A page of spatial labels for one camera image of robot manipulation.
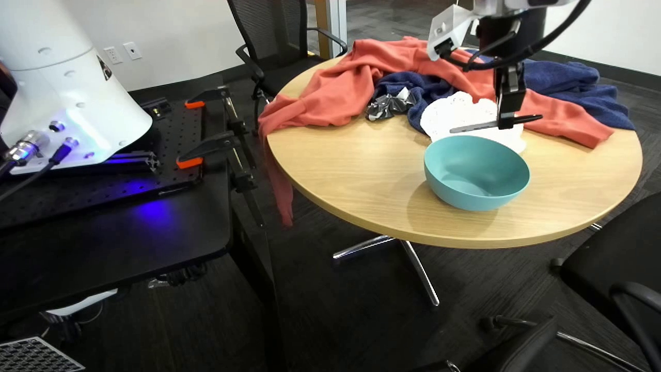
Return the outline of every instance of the cloth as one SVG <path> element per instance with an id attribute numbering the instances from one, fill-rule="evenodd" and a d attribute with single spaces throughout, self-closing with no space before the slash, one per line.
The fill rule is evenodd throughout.
<path id="1" fill-rule="evenodd" d="M 580 62 L 527 60 L 525 70 L 529 88 L 547 97 L 572 101 L 605 126 L 635 127 L 629 109 L 617 101 L 617 88 L 600 82 L 602 75 L 598 68 Z"/>
<path id="2" fill-rule="evenodd" d="M 496 99 L 493 75 L 489 70 L 462 71 L 458 66 L 425 54 L 425 42 L 403 36 L 399 42 L 358 38 L 354 49 L 339 63 L 318 70 L 297 99 L 277 94 L 260 114 L 262 133 L 291 126 L 342 126 L 359 116 L 373 97 L 377 81 L 387 75 L 414 70 L 434 75 L 451 87 L 470 93 L 474 99 Z M 552 99 L 529 90 L 521 114 L 543 114 L 543 119 L 529 123 L 549 136 L 565 136 L 584 147 L 598 147 L 611 133 L 611 127 L 598 121 L 580 106 Z M 275 201 L 285 225 L 293 225 L 293 185 L 266 158 Z"/>
<path id="3" fill-rule="evenodd" d="M 629 109 L 617 101 L 617 88 L 600 85 L 600 70 L 579 62 L 525 62 L 525 85 L 547 97 L 572 101 L 587 109 L 594 119 L 611 127 L 635 127 Z M 377 82 L 373 97 L 396 94 L 409 88 L 414 106 L 407 112 L 409 123 L 420 126 L 421 112 L 436 99 L 452 94 L 457 88 L 432 75 L 411 70 L 387 75 Z"/>

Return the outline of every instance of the red cloth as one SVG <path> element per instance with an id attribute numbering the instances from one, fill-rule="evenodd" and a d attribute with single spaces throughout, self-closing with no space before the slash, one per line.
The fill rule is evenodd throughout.
<path id="1" fill-rule="evenodd" d="M 493 70 L 462 71 L 458 66 L 436 60 L 425 54 L 425 42 L 403 36 L 399 42 L 358 38 L 354 49 L 339 63 L 318 70 L 297 99 L 277 94 L 260 114 L 262 133 L 271 133 L 291 126 L 342 126 L 362 116 L 373 94 L 373 85 L 389 71 L 414 70 L 420 75 L 436 75 L 458 90 L 467 90 L 474 99 L 496 99 Z M 580 106 L 527 90 L 518 112 L 541 114 L 543 119 L 525 127 L 562 136 L 589 148 L 605 141 L 614 129 Z M 293 187 L 290 179 L 266 164 L 275 201 L 285 225 L 293 222 L 291 201 Z"/>

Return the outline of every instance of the chair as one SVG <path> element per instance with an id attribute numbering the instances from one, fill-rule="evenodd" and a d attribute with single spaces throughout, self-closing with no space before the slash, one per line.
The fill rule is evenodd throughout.
<path id="1" fill-rule="evenodd" d="M 296 75 L 323 62 L 307 51 L 307 30 L 316 30 L 347 51 L 347 43 L 325 28 L 307 27 L 305 0 L 227 0 L 244 46 L 236 49 L 254 81 L 254 117 Z"/>
<path id="2" fill-rule="evenodd" d="M 592 233 L 565 263 L 562 280 L 629 332 L 661 372 L 661 191 Z"/>
<path id="3" fill-rule="evenodd" d="M 591 342 L 584 342 L 580 339 L 575 339 L 567 332 L 562 332 L 556 324 L 556 317 L 545 317 L 541 322 L 529 322 L 529 319 L 510 319 L 502 315 L 484 317 L 484 324 L 493 331 L 508 324 L 514 324 L 523 331 L 516 331 L 508 339 L 496 342 L 491 349 L 482 353 L 477 360 L 474 360 L 470 366 L 458 367 L 452 362 L 446 362 L 446 369 L 452 372 L 541 372 L 541 369 L 576 369 L 576 363 L 582 366 L 582 369 L 604 369 L 605 363 L 617 366 L 621 369 L 637 369 L 643 372 L 638 366 L 629 363 L 625 360 L 592 346 Z M 571 349 L 553 346 L 553 341 L 567 341 L 572 345 L 579 345 L 580 352 L 587 352 L 576 362 L 576 355 L 571 355 Z"/>

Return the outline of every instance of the teal bowl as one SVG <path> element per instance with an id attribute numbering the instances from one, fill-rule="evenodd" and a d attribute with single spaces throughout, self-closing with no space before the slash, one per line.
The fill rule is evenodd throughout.
<path id="1" fill-rule="evenodd" d="M 493 210 L 529 185 L 531 171 L 510 147 L 458 133 L 427 147 L 425 179 L 441 201 L 457 208 Z"/>

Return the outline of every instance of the round table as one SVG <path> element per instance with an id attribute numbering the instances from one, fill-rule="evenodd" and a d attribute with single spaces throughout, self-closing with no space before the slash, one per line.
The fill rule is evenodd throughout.
<path id="1" fill-rule="evenodd" d="M 296 77 L 281 94 L 300 97 L 312 71 Z M 598 148 L 531 129 L 525 141 L 529 187 L 498 210 L 470 212 L 449 206 L 425 183 L 430 138 L 405 116 L 268 133 L 284 171 L 328 212 L 377 233 L 446 247 L 518 247 L 571 235 L 614 210 L 643 170 L 635 129 L 615 129 Z"/>

